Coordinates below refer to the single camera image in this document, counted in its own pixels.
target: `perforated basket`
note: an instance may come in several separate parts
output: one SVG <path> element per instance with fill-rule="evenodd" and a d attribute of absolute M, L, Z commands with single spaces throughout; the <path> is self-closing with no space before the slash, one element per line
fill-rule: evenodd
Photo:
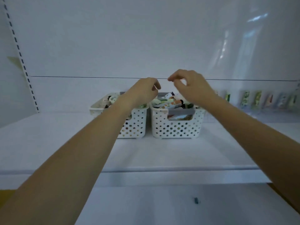
<path fill-rule="evenodd" d="M 99 101 L 95 102 L 89 108 L 90 114 L 95 118 L 100 115 L 104 108 L 101 108 L 103 103 L 103 99 L 109 96 L 118 96 L 123 94 L 124 92 L 119 93 L 110 93 L 104 96 Z M 149 106 L 145 108 L 138 108 L 133 109 L 131 112 L 131 117 L 129 116 L 128 119 L 125 121 L 121 132 L 118 135 L 118 138 L 141 138 L 145 135 L 145 128 L 146 128 L 146 116 L 147 116 L 147 109 Z"/>
<path fill-rule="evenodd" d="M 152 134 L 156 138 L 196 138 L 199 136 L 205 110 L 194 106 L 190 109 L 160 109 L 151 104 Z M 193 115 L 189 121 L 169 121 L 168 115 Z"/>

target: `right hand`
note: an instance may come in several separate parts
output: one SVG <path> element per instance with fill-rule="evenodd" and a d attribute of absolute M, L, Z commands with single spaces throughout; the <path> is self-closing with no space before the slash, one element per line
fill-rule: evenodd
<path fill-rule="evenodd" d="M 182 83 L 181 79 L 185 79 L 187 85 Z M 177 70 L 168 78 L 168 81 L 174 83 L 174 86 L 185 99 L 204 109 L 207 109 L 211 102 L 218 99 L 204 77 L 193 70 Z"/>

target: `forearm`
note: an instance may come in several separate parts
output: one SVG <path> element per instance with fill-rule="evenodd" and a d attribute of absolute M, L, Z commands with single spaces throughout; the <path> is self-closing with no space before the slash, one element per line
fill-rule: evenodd
<path fill-rule="evenodd" d="M 74 135 L 4 205 L 0 224 L 74 224 L 129 114 L 116 102 Z"/>
<path fill-rule="evenodd" d="M 208 106 L 208 111 L 245 149 L 277 188 L 300 209 L 300 145 L 223 99 L 214 100 Z"/>

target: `shelf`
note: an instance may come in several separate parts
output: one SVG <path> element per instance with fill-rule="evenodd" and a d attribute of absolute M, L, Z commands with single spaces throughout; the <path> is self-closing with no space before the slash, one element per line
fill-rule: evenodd
<path fill-rule="evenodd" d="M 88 113 L 39 113 L 1 128 L 0 175 L 32 174 L 91 120 Z M 269 125 L 300 140 L 300 123 Z M 261 172 L 219 123 L 204 123 L 200 137 L 193 140 L 160 140 L 154 138 L 149 129 L 141 139 L 117 139 L 103 168 L 103 177 L 104 173 L 111 176 L 120 176 L 120 173 L 130 176 L 136 173 L 137 177 L 141 175 L 138 173 L 145 172 L 148 172 L 150 178 L 156 173 L 176 173 L 192 177 L 195 172 L 213 174 L 222 171 L 227 175 L 228 171 L 250 170 Z"/>

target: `white wall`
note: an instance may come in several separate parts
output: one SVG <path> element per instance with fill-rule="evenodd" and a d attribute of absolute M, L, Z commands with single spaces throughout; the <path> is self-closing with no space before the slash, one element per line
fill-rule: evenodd
<path fill-rule="evenodd" d="M 36 113 L 24 73 L 7 57 L 18 57 L 16 45 L 0 8 L 0 127 Z"/>

